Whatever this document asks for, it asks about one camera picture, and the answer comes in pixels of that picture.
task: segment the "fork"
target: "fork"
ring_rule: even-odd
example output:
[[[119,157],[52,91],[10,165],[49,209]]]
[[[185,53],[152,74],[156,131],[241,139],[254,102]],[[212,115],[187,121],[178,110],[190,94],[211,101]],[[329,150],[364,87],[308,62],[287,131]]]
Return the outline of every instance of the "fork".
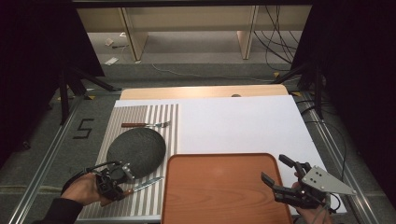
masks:
[[[121,128],[149,128],[149,127],[156,127],[156,128],[166,128],[171,124],[171,121],[166,121],[166,122],[158,122],[154,124],[148,124],[148,123],[122,123]]]

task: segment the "person's left hand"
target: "person's left hand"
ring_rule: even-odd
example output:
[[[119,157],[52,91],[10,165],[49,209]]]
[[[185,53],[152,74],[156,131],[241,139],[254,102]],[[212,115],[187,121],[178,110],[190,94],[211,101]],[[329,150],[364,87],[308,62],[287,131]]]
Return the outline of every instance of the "person's left hand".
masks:
[[[133,193],[134,191],[132,189],[128,189],[124,191],[123,195],[126,197]],[[62,194],[61,198],[73,200],[84,206],[96,202],[100,202],[101,206],[106,206],[113,202],[99,194],[96,187],[96,175],[92,173],[83,175],[75,180]]]

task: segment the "white table surface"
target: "white table surface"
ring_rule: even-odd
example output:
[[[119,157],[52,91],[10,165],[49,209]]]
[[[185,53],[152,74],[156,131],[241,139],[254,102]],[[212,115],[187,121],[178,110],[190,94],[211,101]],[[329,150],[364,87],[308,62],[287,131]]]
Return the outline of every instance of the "white table surface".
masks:
[[[270,153],[276,158],[285,187],[291,187],[297,178],[293,168],[277,159],[279,154],[325,169],[291,96],[119,100],[115,107],[167,104],[180,106],[180,154]],[[332,207],[337,205],[332,200]],[[346,211],[342,204],[338,212]]]

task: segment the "human hand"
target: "human hand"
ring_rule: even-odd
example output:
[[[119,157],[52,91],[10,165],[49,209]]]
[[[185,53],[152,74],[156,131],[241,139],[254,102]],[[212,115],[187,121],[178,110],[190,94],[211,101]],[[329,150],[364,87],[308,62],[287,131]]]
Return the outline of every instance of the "human hand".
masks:
[[[291,187],[295,189],[299,186],[300,184],[295,182]],[[294,208],[308,224],[332,224],[332,218],[330,217],[329,211],[323,208],[322,205],[315,209],[303,209],[301,207]]]
[[[132,189],[128,189],[124,191],[123,195],[126,197],[133,193],[134,191]],[[100,202],[101,206],[106,206],[113,202],[99,194],[96,187],[96,175],[92,173],[83,175],[75,180],[62,194],[61,198],[73,200],[84,206],[96,202]]]

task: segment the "black sleeve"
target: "black sleeve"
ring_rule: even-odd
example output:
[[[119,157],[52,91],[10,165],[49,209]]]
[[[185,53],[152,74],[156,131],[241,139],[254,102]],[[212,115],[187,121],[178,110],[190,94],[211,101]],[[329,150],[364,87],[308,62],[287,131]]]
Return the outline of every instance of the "black sleeve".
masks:
[[[73,200],[56,198],[52,201],[44,219],[35,221],[33,224],[73,224],[78,214],[81,212],[82,207],[81,203],[77,203]]]

